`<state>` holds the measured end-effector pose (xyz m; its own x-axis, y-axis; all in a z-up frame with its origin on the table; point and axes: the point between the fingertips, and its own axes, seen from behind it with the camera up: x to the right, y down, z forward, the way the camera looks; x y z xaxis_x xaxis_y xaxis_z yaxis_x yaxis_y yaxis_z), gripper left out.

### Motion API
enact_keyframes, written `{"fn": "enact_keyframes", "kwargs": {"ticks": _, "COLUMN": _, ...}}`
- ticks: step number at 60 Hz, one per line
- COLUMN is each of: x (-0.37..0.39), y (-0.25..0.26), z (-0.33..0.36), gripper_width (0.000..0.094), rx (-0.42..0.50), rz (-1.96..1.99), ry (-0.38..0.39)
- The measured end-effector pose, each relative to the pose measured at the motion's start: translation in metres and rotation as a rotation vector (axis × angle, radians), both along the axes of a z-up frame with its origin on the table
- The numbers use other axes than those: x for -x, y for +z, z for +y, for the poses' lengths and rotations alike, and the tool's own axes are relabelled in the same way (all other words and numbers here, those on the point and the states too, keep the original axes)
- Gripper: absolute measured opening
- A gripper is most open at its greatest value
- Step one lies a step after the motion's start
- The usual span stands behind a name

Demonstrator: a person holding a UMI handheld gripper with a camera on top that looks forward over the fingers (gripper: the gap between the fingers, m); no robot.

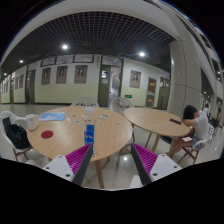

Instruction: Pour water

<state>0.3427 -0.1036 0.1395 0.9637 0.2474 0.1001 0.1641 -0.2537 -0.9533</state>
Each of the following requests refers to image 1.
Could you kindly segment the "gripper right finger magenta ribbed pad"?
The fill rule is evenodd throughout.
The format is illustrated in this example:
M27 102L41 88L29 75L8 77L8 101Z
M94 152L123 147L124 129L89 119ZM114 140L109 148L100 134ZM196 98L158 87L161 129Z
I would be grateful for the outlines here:
M166 154L157 155L135 143L131 144L131 154L143 185L181 170L181 167Z

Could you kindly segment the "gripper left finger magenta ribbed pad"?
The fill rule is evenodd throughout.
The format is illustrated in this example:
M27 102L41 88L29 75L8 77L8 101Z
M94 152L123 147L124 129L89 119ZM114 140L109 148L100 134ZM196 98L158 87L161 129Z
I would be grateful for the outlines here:
M92 155L93 144L90 143L66 156L56 156L44 167L44 170L76 185L81 185Z

